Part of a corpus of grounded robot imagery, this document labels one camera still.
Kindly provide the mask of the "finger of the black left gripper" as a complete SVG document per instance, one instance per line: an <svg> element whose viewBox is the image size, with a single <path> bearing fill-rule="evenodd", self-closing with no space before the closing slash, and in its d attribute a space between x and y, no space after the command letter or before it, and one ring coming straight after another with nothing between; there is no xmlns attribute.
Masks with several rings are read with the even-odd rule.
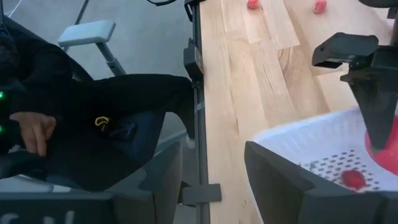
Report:
<svg viewBox="0 0 398 224"><path fill-rule="evenodd" d="M350 85L374 150L386 147L392 132L397 95L376 85Z"/></svg>

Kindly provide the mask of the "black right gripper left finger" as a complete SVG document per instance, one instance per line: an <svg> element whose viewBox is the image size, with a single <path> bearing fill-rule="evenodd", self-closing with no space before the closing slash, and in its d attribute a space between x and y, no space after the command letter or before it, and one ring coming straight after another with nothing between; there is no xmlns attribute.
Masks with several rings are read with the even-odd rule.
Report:
<svg viewBox="0 0 398 224"><path fill-rule="evenodd" d="M164 149L111 187L118 223L173 223L182 181L182 146Z"/></svg>

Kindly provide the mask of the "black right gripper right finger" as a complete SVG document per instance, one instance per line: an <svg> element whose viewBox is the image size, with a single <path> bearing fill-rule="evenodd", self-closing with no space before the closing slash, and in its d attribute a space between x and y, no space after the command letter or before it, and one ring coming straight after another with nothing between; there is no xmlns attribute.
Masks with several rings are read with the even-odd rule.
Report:
<svg viewBox="0 0 398 224"><path fill-rule="evenodd" d="M298 165L248 141L244 161L261 218L266 224L296 224L304 193L315 185Z"/></svg>

